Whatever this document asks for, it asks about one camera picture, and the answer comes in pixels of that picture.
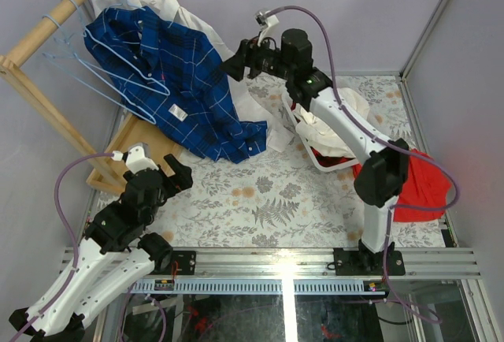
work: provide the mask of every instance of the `white cloth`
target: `white cloth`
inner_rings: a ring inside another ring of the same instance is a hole
[[[181,7],[177,0],[91,0],[94,7],[94,14],[98,16],[105,8],[112,5],[123,4],[124,9],[134,9],[136,7],[148,6],[161,19],[173,20],[184,27],[204,32],[208,40],[213,45],[222,61],[230,58],[234,53],[229,50],[219,35],[206,22],[199,19],[184,7]],[[268,122],[268,147],[276,151],[284,151],[294,135],[290,133],[280,120],[274,117],[270,112],[260,106],[250,95],[246,85],[243,82],[236,82],[228,77],[231,97],[236,108],[236,113],[241,121],[264,121]]]
[[[364,119],[369,114],[368,102],[351,88],[338,88],[340,96]],[[321,119],[296,104],[293,114],[299,119],[296,132],[308,140],[308,144],[325,157],[354,158],[345,142]]]

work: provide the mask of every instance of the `plaid shirt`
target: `plaid shirt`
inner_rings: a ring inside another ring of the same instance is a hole
[[[137,68],[96,43],[87,34],[86,48],[111,76],[123,103],[137,113],[151,114],[173,141],[199,157],[234,163],[266,149],[266,121],[240,122],[229,91],[228,78],[218,69],[221,57],[206,35],[160,19],[148,7],[105,9],[87,26],[93,37]],[[138,84],[166,92],[147,90]],[[132,106],[124,97],[134,104]]]

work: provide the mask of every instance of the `clothing rack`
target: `clothing rack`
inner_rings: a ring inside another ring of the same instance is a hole
[[[74,0],[81,6],[86,0]],[[69,0],[62,0],[49,13],[59,24],[63,24],[74,12],[75,6]],[[94,154],[96,150],[84,139],[79,131],[43,94],[21,69],[23,64],[56,32],[57,25],[44,17],[6,55],[0,55],[0,76],[35,108],[72,146],[82,155]],[[89,161],[109,184],[122,188],[125,180],[122,172],[114,169],[104,158]]]

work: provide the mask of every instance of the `floral tablecloth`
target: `floral tablecloth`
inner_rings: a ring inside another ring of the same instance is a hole
[[[251,94],[294,132],[281,101],[284,82],[261,75],[248,80]],[[369,121],[393,139],[414,146],[393,76],[345,76],[339,86],[369,101]],[[362,234],[363,203],[351,168],[322,173],[296,136],[283,153],[268,149],[238,165],[200,159],[184,151],[194,186],[170,199],[149,226],[176,247],[354,247]],[[101,194],[98,210],[113,197]],[[394,223],[401,247],[443,247],[437,221]]]

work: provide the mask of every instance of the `white label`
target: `white label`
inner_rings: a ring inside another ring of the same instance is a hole
[[[173,103],[173,106],[170,107],[169,111],[174,117],[176,117],[180,121],[186,120],[187,113],[180,107],[178,107],[177,104]]]

